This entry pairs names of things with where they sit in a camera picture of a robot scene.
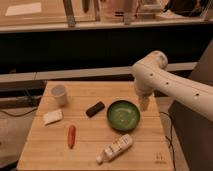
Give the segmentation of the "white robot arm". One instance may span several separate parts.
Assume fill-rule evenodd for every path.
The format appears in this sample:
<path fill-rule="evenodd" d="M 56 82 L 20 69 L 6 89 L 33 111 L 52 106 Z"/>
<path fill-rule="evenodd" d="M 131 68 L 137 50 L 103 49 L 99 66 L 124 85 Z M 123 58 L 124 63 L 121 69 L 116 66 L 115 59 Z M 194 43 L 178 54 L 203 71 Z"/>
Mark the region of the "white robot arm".
<path fill-rule="evenodd" d="M 158 50 L 137 61 L 131 68 L 136 94 L 148 98 L 154 90 L 161 91 L 213 121 L 213 86 L 171 74 L 167 65 L 167 56 Z"/>

